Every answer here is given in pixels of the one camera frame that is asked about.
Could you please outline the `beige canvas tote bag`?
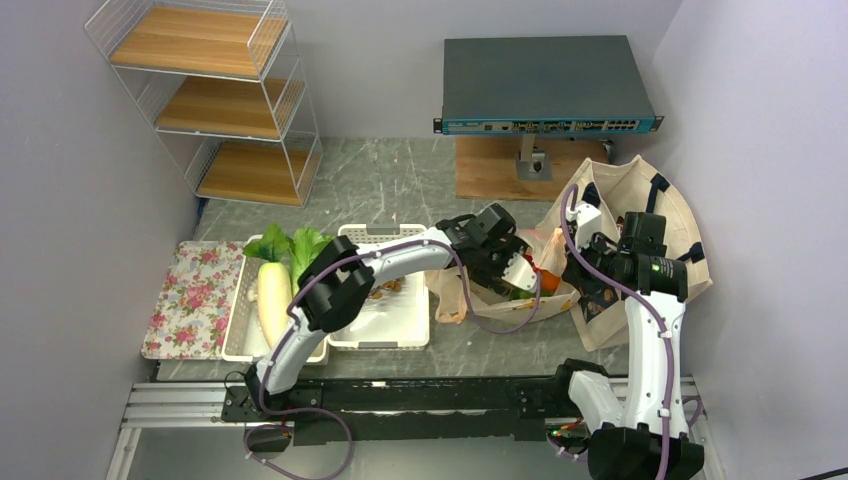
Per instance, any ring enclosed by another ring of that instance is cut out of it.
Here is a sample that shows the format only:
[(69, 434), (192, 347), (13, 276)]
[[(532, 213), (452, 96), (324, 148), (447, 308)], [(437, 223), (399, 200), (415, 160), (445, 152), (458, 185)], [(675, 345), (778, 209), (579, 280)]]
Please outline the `beige canvas tote bag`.
[[(680, 191), (641, 156), (623, 165), (587, 158), (567, 184), (578, 187), (579, 202), (591, 203), (601, 212), (602, 232), (614, 241), (620, 237), (627, 212), (651, 211), (664, 216), (666, 256), (686, 264), (687, 300), (694, 300), (712, 286), (701, 234), (690, 206)], [(565, 292), (577, 295), (564, 304), (564, 309), (571, 314), (587, 351), (628, 342), (624, 304), (617, 291), (567, 283)]]

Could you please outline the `orange fruit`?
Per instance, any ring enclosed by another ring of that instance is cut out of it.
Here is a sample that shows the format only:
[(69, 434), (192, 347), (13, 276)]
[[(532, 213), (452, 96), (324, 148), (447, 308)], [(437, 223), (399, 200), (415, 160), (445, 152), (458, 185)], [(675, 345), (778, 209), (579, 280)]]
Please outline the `orange fruit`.
[(558, 290), (562, 280), (561, 277), (551, 273), (548, 270), (539, 270), (537, 272), (542, 296), (552, 296)]

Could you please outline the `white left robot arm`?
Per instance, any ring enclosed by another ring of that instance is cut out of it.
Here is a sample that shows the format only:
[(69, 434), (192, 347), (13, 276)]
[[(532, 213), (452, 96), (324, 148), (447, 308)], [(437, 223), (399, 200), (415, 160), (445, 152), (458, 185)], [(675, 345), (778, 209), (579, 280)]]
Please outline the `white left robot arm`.
[(245, 375), (248, 407), (264, 420), (279, 417), (287, 406), (303, 366), (316, 347), (359, 315), (380, 285), (407, 275), (455, 268), (460, 291), (470, 283), (511, 293), (541, 296), (541, 280), (529, 259), (528, 245), (516, 234), (513, 217), (493, 203), (477, 214), (437, 222), (425, 231), (382, 244), (357, 245), (346, 235), (308, 243), (307, 263), (295, 282), (279, 290), (267, 277), (288, 249), (272, 226), (245, 249), (264, 260), (257, 280), (258, 317), (270, 350)]

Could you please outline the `orange plastic grocery bag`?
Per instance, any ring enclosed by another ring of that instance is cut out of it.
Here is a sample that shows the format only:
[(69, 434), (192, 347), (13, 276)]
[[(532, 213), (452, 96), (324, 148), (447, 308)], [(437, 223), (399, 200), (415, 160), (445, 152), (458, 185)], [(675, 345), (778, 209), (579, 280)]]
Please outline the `orange plastic grocery bag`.
[[(560, 227), (552, 230), (521, 229), (518, 236), (529, 244), (534, 265), (561, 277), (567, 261), (565, 238)], [(496, 327), (493, 324), (495, 320), (500, 321), (501, 329), (517, 326), (525, 320), (537, 322), (566, 312), (576, 306), (581, 297), (577, 289), (562, 281), (556, 293), (542, 296), (538, 308), (534, 309), (534, 299), (511, 301), (508, 298), (510, 292), (499, 294), (473, 282), (469, 290), (471, 301), (467, 302), (456, 267), (426, 272), (425, 284), (438, 299), (435, 313), (438, 322), (461, 323), (470, 318), (469, 310), (473, 309), (475, 317), (484, 319), (491, 328)]]

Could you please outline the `large white daikon radish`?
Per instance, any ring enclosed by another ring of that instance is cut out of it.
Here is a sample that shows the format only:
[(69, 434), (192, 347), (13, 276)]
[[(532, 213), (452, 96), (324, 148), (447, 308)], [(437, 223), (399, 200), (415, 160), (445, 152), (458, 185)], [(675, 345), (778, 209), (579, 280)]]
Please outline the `large white daikon radish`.
[(244, 248), (246, 257), (264, 261), (257, 273), (256, 302), (259, 325), (269, 347), (276, 345), (288, 322), (285, 308), (292, 300), (292, 289), (283, 260), (290, 250), (291, 239), (276, 223)]

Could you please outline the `green lettuce leaf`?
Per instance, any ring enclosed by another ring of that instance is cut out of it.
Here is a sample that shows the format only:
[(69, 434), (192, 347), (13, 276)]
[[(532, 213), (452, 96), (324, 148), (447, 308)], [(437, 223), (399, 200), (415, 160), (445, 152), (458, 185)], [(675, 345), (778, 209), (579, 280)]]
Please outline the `green lettuce leaf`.
[(312, 227), (301, 227), (294, 232), (290, 249), (292, 295), (300, 290), (298, 281), (301, 275), (332, 239), (332, 235), (323, 234)]

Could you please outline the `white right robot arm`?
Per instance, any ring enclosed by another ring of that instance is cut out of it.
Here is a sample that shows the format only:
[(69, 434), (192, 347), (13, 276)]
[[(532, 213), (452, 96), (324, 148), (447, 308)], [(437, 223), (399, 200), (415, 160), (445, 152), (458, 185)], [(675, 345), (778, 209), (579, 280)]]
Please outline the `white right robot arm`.
[(588, 204), (564, 211), (570, 263), (623, 296), (629, 336), (624, 400), (598, 367), (581, 367), (551, 388), (557, 411), (580, 411), (589, 431), (594, 479), (691, 479), (705, 450), (690, 438), (680, 380), (680, 333), (688, 298), (687, 267), (667, 257), (666, 220), (628, 212), (609, 247), (601, 212)]

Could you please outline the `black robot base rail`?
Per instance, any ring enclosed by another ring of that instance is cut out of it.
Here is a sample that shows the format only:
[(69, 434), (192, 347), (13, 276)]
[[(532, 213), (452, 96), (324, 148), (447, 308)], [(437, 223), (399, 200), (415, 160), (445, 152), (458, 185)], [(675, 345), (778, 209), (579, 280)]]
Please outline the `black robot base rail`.
[(541, 441), (580, 414), (559, 376), (305, 379), (263, 410), (239, 379), (137, 383), (125, 428), (285, 426), (297, 446), (510, 437)]

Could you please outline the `brown longan fruit branch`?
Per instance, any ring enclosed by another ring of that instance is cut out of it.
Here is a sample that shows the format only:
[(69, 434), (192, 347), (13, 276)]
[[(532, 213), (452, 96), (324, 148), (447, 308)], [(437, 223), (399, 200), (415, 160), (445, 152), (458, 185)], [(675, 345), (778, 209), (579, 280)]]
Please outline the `brown longan fruit branch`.
[(401, 277), (379, 284), (370, 290), (368, 298), (376, 300), (389, 294), (399, 293), (402, 291), (404, 283), (405, 279)]

